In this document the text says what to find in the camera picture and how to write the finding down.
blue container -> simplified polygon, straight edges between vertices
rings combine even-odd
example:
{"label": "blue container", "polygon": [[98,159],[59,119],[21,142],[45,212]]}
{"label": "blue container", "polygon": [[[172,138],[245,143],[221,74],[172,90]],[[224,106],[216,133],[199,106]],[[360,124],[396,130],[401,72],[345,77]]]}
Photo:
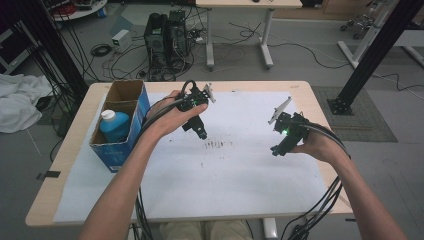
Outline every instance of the blue container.
{"label": "blue container", "polygon": [[100,131],[108,143],[119,143],[127,140],[130,132],[130,117],[123,112],[105,110],[102,112]]}

